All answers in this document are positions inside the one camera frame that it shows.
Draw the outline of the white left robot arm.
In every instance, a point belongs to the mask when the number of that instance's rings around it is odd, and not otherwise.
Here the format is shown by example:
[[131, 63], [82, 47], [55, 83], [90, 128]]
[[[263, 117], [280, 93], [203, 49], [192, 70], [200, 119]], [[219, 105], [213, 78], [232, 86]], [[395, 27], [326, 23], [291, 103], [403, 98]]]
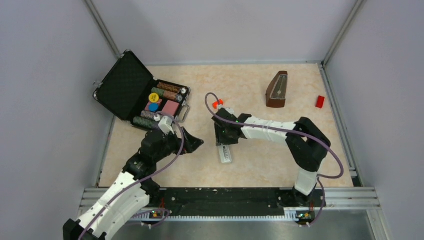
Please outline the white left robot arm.
[[195, 152], [204, 141], [184, 128], [181, 137], [174, 130], [146, 133], [141, 147], [125, 164], [115, 182], [86, 213], [69, 219], [62, 228], [65, 240], [111, 240], [142, 208], [160, 202], [160, 186], [153, 176], [160, 173], [157, 164], [175, 156]]

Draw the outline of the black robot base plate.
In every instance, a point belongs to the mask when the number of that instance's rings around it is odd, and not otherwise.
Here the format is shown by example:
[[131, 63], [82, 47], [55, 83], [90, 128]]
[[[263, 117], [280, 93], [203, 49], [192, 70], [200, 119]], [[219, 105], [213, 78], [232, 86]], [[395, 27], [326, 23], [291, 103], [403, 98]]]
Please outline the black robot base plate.
[[267, 217], [283, 216], [288, 208], [312, 210], [325, 205], [321, 189], [305, 196], [278, 187], [168, 187], [151, 196], [147, 207], [164, 207], [173, 217]]

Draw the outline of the white remote control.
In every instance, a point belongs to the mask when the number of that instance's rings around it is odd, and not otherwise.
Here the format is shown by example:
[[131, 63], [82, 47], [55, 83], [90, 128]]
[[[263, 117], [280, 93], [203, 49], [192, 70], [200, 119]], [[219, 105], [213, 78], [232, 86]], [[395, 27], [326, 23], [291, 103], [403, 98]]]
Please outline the white remote control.
[[217, 149], [220, 157], [220, 162], [222, 164], [230, 164], [233, 162], [229, 145], [220, 145], [217, 147]]

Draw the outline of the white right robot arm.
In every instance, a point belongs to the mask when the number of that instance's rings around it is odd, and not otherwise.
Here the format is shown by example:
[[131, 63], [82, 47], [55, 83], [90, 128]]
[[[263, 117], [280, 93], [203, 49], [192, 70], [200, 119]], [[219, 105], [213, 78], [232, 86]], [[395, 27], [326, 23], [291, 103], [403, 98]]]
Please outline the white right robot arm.
[[299, 167], [293, 200], [299, 206], [307, 206], [313, 200], [318, 172], [329, 152], [331, 141], [309, 118], [278, 122], [245, 113], [235, 116], [228, 108], [221, 108], [212, 120], [218, 145], [238, 144], [239, 139], [285, 144]]

